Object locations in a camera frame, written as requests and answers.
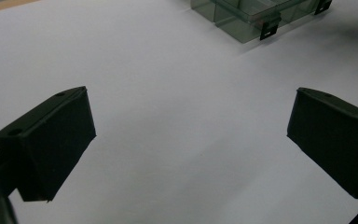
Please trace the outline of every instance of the screw hole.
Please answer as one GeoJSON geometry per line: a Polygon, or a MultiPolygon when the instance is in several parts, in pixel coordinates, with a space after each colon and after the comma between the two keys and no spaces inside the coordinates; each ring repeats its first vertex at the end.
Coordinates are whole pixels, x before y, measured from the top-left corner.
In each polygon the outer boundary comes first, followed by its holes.
{"type": "Polygon", "coordinates": [[[8,133],[8,135],[13,136],[13,135],[17,135],[17,134],[19,134],[21,132],[22,132],[22,129],[15,129],[15,130],[10,131],[8,133]]]}

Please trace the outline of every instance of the plastic container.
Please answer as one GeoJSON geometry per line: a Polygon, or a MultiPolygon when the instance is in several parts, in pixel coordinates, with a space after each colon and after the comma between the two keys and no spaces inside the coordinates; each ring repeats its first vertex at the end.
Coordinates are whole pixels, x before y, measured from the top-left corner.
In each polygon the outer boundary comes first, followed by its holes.
{"type": "Polygon", "coordinates": [[[191,6],[241,43],[276,34],[278,27],[315,10],[328,0],[192,0],[191,6]]]}

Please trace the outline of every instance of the black clip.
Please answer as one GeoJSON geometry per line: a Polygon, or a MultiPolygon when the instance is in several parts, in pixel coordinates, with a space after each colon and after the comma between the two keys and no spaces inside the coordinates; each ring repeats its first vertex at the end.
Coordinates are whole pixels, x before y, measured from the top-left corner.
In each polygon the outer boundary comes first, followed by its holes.
{"type": "Polygon", "coordinates": [[[322,13],[330,8],[332,0],[320,0],[315,10],[315,15],[322,13]]]}
{"type": "Polygon", "coordinates": [[[263,27],[261,28],[260,40],[275,35],[281,20],[281,14],[277,14],[272,20],[264,22],[263,27]]]}

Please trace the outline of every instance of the transparent plastic box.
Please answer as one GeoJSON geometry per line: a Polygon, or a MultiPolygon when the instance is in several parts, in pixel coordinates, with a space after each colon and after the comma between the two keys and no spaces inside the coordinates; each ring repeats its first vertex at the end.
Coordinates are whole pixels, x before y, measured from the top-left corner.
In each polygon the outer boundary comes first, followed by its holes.
{"type": "Polygon", "coordinates": [[[191,6],[241,43],[276,34],[278,27],[322,12],[331,0],[192,0],[191,6]]]}

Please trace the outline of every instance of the white table surface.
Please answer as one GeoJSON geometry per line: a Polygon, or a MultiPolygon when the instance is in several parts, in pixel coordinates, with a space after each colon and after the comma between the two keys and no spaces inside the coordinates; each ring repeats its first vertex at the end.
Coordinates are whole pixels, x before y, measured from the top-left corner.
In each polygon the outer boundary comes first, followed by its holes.
{"type": "Polygon", "coordinates": [[[87,86],[97,137],[20,224],[348,223],[353,199],[289,138],[298,87],[358,106],[358,1],[240,44],[188,0],[0,11],[0,129],[87,86]]]}

